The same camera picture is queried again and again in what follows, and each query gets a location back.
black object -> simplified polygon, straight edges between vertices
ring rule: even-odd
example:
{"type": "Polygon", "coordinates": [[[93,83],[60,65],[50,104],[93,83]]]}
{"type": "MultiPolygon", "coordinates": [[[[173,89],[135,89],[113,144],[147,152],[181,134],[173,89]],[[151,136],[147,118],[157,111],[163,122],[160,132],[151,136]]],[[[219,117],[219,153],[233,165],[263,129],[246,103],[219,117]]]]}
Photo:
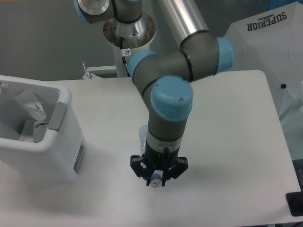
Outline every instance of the black object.
{"type": "Polygon", "coordinates": [[[131,156],[131,168],[136,173],[137,177],[142,177],[146,180],[146,186],[150,185],[151,175],[155,170],[162,170],[162,187],[165,182],[171,178],[178,178],[185,170],[188,169],[186,157],[178,157],[179,148],[173,152],[169,152],[168,148],[164,148],[163,153],[153,150],[146,143],[145,153],[141,156],[131,156]]]}
{"type": "Polygon", "coordinates": [[[286,194],[290,213],[294,217],[303,216],[303,192],[290,192],[286,194]]]}

gray robot arm segment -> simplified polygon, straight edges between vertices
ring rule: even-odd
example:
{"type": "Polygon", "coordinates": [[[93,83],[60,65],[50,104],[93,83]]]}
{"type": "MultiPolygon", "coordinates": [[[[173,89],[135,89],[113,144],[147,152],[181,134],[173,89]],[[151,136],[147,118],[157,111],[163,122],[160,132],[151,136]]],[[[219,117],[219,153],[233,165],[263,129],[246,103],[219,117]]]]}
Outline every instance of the gray robot arm segment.
{"type": "Polygon", "coordinates": [[[142,1],[129,0],[74,0],[80,19],[89,24],[116,18],[122,23],[133,23],[142,15],[142,1]]]}

white umbrella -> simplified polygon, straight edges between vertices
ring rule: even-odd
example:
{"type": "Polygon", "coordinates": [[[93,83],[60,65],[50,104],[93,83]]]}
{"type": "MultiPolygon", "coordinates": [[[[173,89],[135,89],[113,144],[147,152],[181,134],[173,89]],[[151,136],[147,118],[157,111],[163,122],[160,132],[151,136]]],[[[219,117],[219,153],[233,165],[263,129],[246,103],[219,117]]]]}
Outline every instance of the white umbrella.
{"type": "MultiPolygon", "coordinates": [[[[292,3],[232,23],[225,35],[236,61],[230,70],[261,70],[279,115],[301,97],[303,5],[292,3]]],[[[292,159],[303,158],[303,109],[283,126],[292,159]]]]}

floor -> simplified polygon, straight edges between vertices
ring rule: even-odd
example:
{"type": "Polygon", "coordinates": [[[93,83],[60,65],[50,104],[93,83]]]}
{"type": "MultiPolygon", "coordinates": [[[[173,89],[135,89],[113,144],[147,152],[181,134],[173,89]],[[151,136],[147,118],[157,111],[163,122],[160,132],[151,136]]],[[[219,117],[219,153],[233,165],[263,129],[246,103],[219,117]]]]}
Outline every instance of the floor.
{"type": "MultiPolygon", "coordinates": [[[[230,23],[266,11],[270,0],[196,0],[215,35],[230,23]]],[[[156,0],[143,1],[157,35],[151,48],[159,54],[178,49],[156,0]]],[[[113,65],[103,23],[85,27],[72,0],[0,1],[0,75],[39,80],[80,79],[87,67],[113,65]]]]}

silver metal tube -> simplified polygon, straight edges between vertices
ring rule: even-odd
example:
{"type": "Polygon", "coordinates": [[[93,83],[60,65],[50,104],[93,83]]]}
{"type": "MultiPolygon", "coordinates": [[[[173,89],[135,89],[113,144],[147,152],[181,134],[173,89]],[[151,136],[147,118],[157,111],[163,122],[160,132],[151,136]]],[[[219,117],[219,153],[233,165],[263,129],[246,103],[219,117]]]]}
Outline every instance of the silver metal tube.
{"type": "Polygon", "coordinates": [[[158,0],[178,44],[189,35],[208,30],[194,0],[158,0]]]}

